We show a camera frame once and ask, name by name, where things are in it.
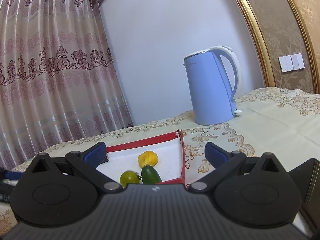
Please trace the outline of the green tomato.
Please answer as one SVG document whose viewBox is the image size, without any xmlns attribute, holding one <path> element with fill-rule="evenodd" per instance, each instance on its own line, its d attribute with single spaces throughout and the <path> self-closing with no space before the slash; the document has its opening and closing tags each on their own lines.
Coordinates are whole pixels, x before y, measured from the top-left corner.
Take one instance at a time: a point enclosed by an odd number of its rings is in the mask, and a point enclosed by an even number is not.
<svg viewBox="0 0 320 240">
<path fill-rule="evenodd" d="M 125 188 L 128 184 L 139 184 L 141 177 L 137 172 L 128 170 L 121 174 L 119 181 L 121 186 Z"/>
</svg>

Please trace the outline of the yellow fruit piece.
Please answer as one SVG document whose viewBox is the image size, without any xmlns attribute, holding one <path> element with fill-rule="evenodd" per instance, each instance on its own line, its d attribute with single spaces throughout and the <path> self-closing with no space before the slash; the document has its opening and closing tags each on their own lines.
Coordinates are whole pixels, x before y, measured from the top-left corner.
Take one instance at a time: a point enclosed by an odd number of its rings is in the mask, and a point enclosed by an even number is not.
<svg viewBox="0 0 320 240">
<path fill-rule="evenodd" d="M 153 151 L 145 151 L 138 156 L 138 164 L 140 168 L 144 166 L 155 166 L 158 163 L 158 155 Z"/>
</svg>

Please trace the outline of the red shallow box tray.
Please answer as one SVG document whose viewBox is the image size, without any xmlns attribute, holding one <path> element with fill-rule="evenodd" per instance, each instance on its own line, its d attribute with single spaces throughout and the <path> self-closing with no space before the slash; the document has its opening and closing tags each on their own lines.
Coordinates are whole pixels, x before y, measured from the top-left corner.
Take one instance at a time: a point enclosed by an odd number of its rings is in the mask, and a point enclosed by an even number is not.
<svg viewBox="0 0 320 240">
<path fill-rule="evenodd" d="M 100 164 L 97 170 L 109 178 L 119 182 L 125 171 L 134 171 L 141 174 L 138 156 L 146 151 L 155 152 L 158 163 L 155 170 L 158 172 L 162 184 L 184 184 L 184 142 L 181 130 L 158 135 L 124 144 L 108 146 L 109 161 Z"/>
</svg>

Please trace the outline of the blue electric kettle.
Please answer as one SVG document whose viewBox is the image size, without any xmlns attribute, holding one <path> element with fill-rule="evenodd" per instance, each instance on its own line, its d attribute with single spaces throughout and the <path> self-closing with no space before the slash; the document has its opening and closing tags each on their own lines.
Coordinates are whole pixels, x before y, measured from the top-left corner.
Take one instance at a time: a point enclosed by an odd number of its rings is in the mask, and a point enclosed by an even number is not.
<svg viewBox="0 0 320 240">
<path fill-rule="evenodd" d="M 234 86 L 231 86 L 222 56 L 233 68 Z M 242 68 L 232 48 L 214 46 L 197 51 L 186 56 L 183 65 L 197 124 L 217 125 L 242 114 L 235 102 L 235 95 L 242 87 Z"/>
</svg>

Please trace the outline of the dark green cucumber end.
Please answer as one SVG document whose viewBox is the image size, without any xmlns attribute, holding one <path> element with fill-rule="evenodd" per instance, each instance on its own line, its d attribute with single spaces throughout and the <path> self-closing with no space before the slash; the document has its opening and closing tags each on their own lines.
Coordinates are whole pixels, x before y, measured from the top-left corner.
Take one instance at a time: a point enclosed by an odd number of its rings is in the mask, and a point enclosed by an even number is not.
<svg viewBox="0 0 320 240">
<path fill-rule="evenodd" d="M 155 168 L 150 165 L 145 165 L 141 171 L 141 178 L 143 184 L 158 184 L 162 179 Z"/>
</svg>

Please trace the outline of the cream embroidered tablecloth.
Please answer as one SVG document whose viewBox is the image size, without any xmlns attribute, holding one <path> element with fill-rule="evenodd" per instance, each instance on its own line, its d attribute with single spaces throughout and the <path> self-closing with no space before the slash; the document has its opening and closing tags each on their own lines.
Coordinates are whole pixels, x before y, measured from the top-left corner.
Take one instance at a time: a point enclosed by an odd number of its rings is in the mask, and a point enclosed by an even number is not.
<svg viewBox="0 0 320 240">
<path fill-rule="evenodd" d="M 192 111 L 167 120 L 120 129 L 95 137 L 63 142 L 49 148 L 58 156 L 82 150 L 95 142 L 113 146 L 154 135 L 183 131 L 186 181 L 208 174 L 204 146 L 212 141 L 226 150 L 241 150 L 250 157 L 273 152 L 288 170 L 310 158 L 319 158 L 319 96 L 295 89 L 261 88 L 237 99 L 242 115 L 224 124 L 200 126 Z"/>
</svg>

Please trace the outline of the black smartphone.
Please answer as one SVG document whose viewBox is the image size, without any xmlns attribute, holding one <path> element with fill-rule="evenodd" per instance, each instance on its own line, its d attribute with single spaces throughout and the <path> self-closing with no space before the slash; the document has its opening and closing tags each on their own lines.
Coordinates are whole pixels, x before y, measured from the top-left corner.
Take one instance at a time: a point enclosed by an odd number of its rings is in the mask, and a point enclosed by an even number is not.
<svg viewBox="0 0 320 240">
<path fill-rule="evenodd" d="M 300 213 L 312 232 L 319 230 L 319 161 L 311 158 L 288 173 L 297 185 L 302 205 Z"/>
</svg>

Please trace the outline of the pink patterned curtain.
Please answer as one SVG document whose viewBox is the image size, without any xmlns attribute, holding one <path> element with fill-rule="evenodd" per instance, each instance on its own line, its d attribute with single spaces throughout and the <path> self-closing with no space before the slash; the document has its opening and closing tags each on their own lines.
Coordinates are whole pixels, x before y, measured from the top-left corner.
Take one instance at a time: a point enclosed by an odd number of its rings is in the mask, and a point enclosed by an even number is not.
<svg viewBox="0 0 320 240">
<path fill-rule="evenodd" d="M 1 167 L 131 124 L 98 0 L 1 0 Z"/>
</svg>

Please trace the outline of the white wall switch panel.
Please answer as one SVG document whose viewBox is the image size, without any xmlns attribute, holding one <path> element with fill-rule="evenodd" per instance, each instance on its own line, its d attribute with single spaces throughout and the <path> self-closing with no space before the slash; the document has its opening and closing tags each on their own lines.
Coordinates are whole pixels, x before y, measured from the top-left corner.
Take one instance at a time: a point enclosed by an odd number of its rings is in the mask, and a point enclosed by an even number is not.
<svg viewBox="0 0 320 240">
<path fill-rule="evenodd" d="M 280 68 L 283 73 L 303 70 L 305 64 L 301 53 L 279 57 Z"/>
</svg>

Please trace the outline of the gold wall frame moulding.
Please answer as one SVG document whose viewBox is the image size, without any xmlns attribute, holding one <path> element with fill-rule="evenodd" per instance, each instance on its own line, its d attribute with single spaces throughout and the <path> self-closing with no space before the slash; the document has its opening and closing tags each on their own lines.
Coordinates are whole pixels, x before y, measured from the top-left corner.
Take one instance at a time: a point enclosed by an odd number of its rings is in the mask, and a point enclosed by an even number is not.
<svg viewBox="0 0 320 240">
<path fill-rule="evenodd" d="M 235 0 L 267 87 L 319 93 L 319 0 Z M 304 69 L 283 72 L 279 57 L 301 53 Z"/>
</svg>

